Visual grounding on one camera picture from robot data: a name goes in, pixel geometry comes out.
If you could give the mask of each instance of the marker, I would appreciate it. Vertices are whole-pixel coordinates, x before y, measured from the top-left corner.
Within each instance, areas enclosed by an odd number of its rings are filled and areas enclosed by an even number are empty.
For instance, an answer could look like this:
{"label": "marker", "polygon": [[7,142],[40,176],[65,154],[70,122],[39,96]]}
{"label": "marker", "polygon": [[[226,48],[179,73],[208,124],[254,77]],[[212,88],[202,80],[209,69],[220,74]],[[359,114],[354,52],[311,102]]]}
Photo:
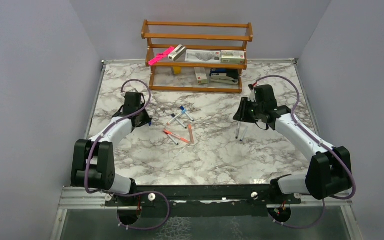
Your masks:
{"label": "marker", "polygon": [[240,121],[238,121],[237,122],[237,128],[236,128],[236,131],[235,131],[235,133],[236,133],[236,139],[238,139],[238,137],[239,137],[239,129],[241,128],[241,122]]}
{"label": "marker", "polygon": [[174,137],[172,137],[170,134],[167,134],[167,136],[173,141],[174,144],[179,145],[178,141]]}
{"label": "marker", "polygon": [[180,117],[181,115],[183,114],[183,111],[179,114],[177,114],[176,116],[174,116],[170,121],[167,122],[167,125],[170,125],[172,124],[174,121],[176,121],[176,119],[178,119],[178,117]]}
{"label": "marker", "polygon": [[176,121],[177,121],[182,127],[184,127],[185,129],[187,129],[187,127],[186,127],[186,126],[185,126],[179,119],[176,118]]}
{"label": "marker", "polygon": [[192,134],[192,125],[189,123],[189,125],[187,125],[187,128],[189,129],[190,142],[194,143],[194,135]]}
{"label": "marker", "polygon": [[178,136],[178,135],[172,133],[171,131],[169,131],[169,130],[167,130],[167,129],[165,129],[165,128],[164,128],[162,131],[163,131],[164,133],[168,134],[168,135],[171,135],[171,136],[173,136],[173,137],[175,137],[175,138],[177,138],[177,139],[179,139],[179,140],[181,140],[181,141],[187,143],[187,144],[189,143],[188,140],[184,139],[184,138],[181,137],[181,136]]}
{"label": "marker", "polygon": [[195,122],[195,120],[189,115],[189,113],[186,111],[186,109],[183,106],[180,106],[181,112],[186,114],[186,116],[192,121]]}
{"label": "marker", "polygon": [[242,142],[244,140],[245,134],[247,134],[247,130],[248,130],[248,126],[245,127],[245,130],[243,131],[242,136],[240,137],[239,141]]}

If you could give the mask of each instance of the yellow object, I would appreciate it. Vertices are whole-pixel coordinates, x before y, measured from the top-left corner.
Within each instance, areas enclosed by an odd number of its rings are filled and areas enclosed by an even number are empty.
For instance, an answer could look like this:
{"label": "yellow object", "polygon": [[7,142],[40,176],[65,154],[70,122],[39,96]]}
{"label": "yellow object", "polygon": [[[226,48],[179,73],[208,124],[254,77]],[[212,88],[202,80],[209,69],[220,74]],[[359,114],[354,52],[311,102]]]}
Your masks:
{"label": "yellow object", "polygon": [[172,66],[171,70],[173,71],[173,74],[179,74],[182,71],[182,68],[180,66]]}

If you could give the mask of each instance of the small cardboard box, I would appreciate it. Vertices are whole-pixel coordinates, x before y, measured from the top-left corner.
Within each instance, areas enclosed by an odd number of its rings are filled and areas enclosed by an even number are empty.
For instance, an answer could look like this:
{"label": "small cardboard box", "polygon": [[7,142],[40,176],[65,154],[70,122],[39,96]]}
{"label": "small cardboard box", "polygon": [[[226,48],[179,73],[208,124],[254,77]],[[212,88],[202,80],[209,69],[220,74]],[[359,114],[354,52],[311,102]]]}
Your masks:
{"label": "small cardboard box", "polygon": [[221,50],[222,64],[243,64],[245,62],[244,51]]}
{"label": "small cardboard box", "polygon": [[195,75],[199,85],[208,84],[208,77],[204,67],[195,67]]}

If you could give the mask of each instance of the wooden shelf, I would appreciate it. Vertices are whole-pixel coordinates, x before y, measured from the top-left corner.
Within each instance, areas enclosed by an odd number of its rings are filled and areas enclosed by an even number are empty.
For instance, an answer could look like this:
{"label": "wooden shelf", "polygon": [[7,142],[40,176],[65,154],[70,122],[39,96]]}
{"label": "wooden shelf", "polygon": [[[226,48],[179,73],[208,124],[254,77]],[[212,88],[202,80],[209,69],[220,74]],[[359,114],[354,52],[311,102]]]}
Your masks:
{"label": "wooden shelf", "polygon": [[[151,32],[150,26],[165,26],[168,28],[168,32]],[[178,33],[179,27],[181,31],[187,33]],[[207,31],[214,34],[192,34],[188,29],[196,27],[212,28],[211,31]],[[225,34],[229,31],[221,31],[222,34],[217,34],[216,28],[233,28],[233,29],[244,29],[245,34]],[[152,90],[158,91],[185,91],[185,92],[216,92],[216,93],[241,93],[242,92],[242,77],[239,78],[239,85],[228,85],[222,83],[209,83],[206,85],[198,85],[196,83],[195,71],[187,68],[220,68],[220,69],[238,69],[239,75],[242,76],[242,70],[247,69],[247,44],[253,41],[253,27],[251,23],[248,24],[237,24],[237,23],[203,23],[203,22],[165,22],[165,21],[143,21],[141,37],[147,41],[147,52],[146,52],[146,66],[150,66],[148,62],[152,60],[158,53],[164,52],[167,48],[176,44],[155,44],[152,39],[177,39],[177,40],[206,40],[228,42],[237,41],[242,42],[242,46],[231,46],[231,45],[187,45],[184,46],[190,50],[204,50],[204,51],[244,51],[245,59],[242,64],[224,64],[224,63],[201,63],[201,62],[187,62],[185,61],[186,54],[183,54],[176,61],[171,61],[168,58],[163,58],[154,65],[151,66],[151,79],[149,81],[149,87]],[[168,67],[182,67],[182,73],[179,75],[170,75],[171,69]],[[156,74],[160,70],[164,69],[163,74]],[[192,78],[181,77],[185,73]],[[167,81],[160,81],[162,78],[171,79],[167,84]]]}

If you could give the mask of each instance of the wooden shelf rack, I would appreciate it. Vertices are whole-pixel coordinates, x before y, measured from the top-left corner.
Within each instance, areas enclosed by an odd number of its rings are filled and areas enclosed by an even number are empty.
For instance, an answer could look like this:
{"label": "wooden shelf rack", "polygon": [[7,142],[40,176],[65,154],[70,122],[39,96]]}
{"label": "wooden shelf rack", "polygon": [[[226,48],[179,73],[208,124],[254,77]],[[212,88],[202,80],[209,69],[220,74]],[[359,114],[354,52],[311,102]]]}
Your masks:
{"label": "wooden shelf rack", "polygon": [[[244,35],[227,35],[227,34],[192,34],[192,33],[154,33],[150,32],[152,26],[165,26],[165,27],[182,27],[183,31],[187,31],[187,28],[193,27],[208,27],[208,28],[234,28],[234,29],[245,29]],[[240,41],[242,46],[223,46],[223,45],[188,45],[184,44],[187,49],[191,50],[232,50],[232,51],[244,51],[245,61],[243,64],[224,64],[224,63],[198,63],[198,62],[186,62],[183,54],[178,60],[170,61],[168,58],[163,58],[151,67],[151,77],[149,80],[149,87],[151,90],[158,91],[176,91],[176,92],[218,92],[218,93],[241,93],[242,92],[242,70],[247,69],[247,44],[253,41],[253,27],[251,23],[248,24],[234,24],[234,23],[199,23],[199,22],[163,22],[163,21],[143,21],[142,39],[147,41],[147,52],[146,52],[146,66],[150,65],[148,62],[152,60],[156,54],[162,53],[167,48],[177,44],[155,44],[153,39],[164,39],[164,40],[213,40],[213,41]],[[158,86],[155,82],[157,68],[159,67],[182,67],[182,68],[220,68],[220,69],[238,69],[239,71],[239,84],[232,88],[232,86],[223,87],[224,84],[207,84],[207,85],[190,85],[184,86],[179,84],[178,86]]]}

